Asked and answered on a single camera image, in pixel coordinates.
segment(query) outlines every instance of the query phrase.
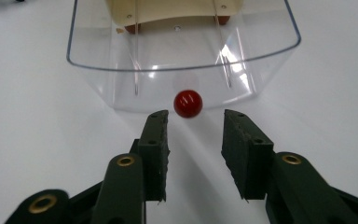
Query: white table surface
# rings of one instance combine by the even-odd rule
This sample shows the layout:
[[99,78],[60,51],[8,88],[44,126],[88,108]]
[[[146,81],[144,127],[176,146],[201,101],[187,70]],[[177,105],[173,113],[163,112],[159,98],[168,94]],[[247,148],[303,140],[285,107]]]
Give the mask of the white table surface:
[[[74,196],[101,181],[145,124],[105,105],[65,60],[73,3],[0,0],[0,223],[42,189]],[[358,1],[290,4],[301,45],[258,97],[227,108],[358,197]],[[148,223],[268,223],[220,155],[223,111],[170,114],[168,201],[148,203]]]

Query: clear plastic container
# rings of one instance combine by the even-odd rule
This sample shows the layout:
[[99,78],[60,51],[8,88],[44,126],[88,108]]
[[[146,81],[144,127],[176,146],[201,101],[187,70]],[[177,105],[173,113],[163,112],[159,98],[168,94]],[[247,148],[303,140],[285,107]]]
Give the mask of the clear plastic container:
[[112,20],[105,0],[76,0],[68,44],[68,62],[115,109],[173,110],[183,90],[197,91],[204,108],[249,98],[301,40],[286,0],[244,0],[225,25],[217,19],[224,0],[211,0],[214,16],[147,22],[138,21],[146,0],[129,1],[128,18],[142,24],[135,34]]

